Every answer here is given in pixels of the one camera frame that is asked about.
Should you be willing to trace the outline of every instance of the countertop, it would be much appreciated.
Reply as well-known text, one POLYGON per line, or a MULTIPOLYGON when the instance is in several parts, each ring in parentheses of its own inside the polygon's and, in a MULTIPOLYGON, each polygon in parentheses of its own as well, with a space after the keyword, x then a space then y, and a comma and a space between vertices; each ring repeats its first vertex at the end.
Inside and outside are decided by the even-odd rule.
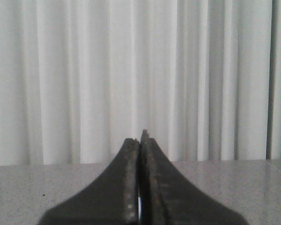
MULTIPOLYGON (((174 162, 194 185, 251 225, 281 225, 281 160, 174 162)), ((91 183, 107 166, 0 166, 0 225, 35 225, 50 207, 91 183)))

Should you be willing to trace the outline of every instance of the curtain fold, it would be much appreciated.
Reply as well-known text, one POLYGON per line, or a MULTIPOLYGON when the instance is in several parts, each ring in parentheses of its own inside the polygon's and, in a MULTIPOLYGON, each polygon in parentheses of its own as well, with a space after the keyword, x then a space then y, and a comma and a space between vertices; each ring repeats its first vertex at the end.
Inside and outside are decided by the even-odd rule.
POLYGON ((0 165, 144 128, 172 161, 281 158, 281 1, 0 1, 0 165))

